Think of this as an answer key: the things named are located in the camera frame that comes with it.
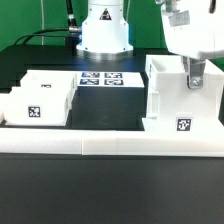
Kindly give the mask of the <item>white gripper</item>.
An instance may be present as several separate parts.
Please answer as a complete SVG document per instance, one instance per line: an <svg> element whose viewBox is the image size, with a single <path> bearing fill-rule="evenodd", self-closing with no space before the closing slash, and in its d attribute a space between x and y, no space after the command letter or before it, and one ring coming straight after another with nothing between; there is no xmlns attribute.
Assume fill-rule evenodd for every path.
<svg viewBox="0 0 224 224"><path fill-rule="evenodd" d="M164 0L161 17L168 50L183 56L188 88L202 88L204 60L224 57L224 0Z"/></svg>

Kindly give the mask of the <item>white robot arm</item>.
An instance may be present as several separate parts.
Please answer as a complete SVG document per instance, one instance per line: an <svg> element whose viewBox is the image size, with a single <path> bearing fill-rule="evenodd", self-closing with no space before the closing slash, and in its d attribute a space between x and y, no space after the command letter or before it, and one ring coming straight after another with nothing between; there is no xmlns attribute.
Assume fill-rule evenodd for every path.
<svg viewBox="0 0 224 224"><path fill-rule="evenodd" d="M203 86L207 59L224 57L224 0L155 0L160 6L166 46L183 58L188 86ZM129 25L123 17L123 0L88 0L82 23L80 56L113 60L129 55Z"/></svg>

